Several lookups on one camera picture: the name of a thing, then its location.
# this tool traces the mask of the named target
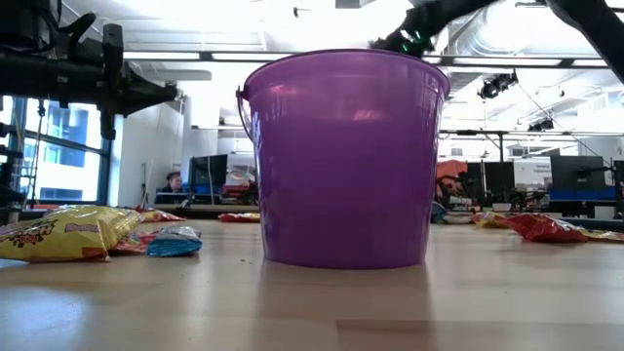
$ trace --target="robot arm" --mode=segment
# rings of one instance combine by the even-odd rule
[[[430,38],[452,20],[482,9],[497,0],[432,0],[408,10],[406,19],[372,49],[422,57],[433,50]],[[537,0],[568,25],[579,30],[624,82],[624,23],[605,0]]]

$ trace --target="wooden table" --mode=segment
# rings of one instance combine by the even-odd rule
[[[0,260],[0,349],[624,347],[624,246],[434,226],[426,266],[337,271],[263,261],[255,224],[188,224],[204,232],[197,257]]]

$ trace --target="yellow chip bag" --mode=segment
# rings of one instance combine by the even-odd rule
[[[71,207],[0,227],[0,258],[29,262],[108,259],[108,250],[140,224],[133,210]]]

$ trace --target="ceiling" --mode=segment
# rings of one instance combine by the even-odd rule
[[[548,9],[519,7],[520,2],[504,0],[452,22],[437,38],[436,50],[440,54],[463,56],[597,55],[578,32]],[[64,0],[63,3],[65,22],[89,11],[98,15],[97,24],[89,32],[91,36],[100,36],[106,23],[121,24],[128,51],[303,52],[365,47],[370,39],[384,36],[400,24],[405,10],[411,7],[408,0]],[[624,0],[607,3],[624,8]],[[299,9],[298,18],[293,15],[294,7]],[[235,114],[236,87],[260,66],[260,63],[153,62],[140,69],[150,71],[150,77],[169,72],[180,77],[213,80],[221,114],[228,116]],[[607,70],[518,69],[520,86],[483,102],[477,91],[483,86],[484,78],[496,72],[509,70],[447,70],[452,98],[444,111],[443,128],[525,130],[529,122],[545,113],[563,121],[575,116],[577,108],[591,98],[622,90],[621,83]]]

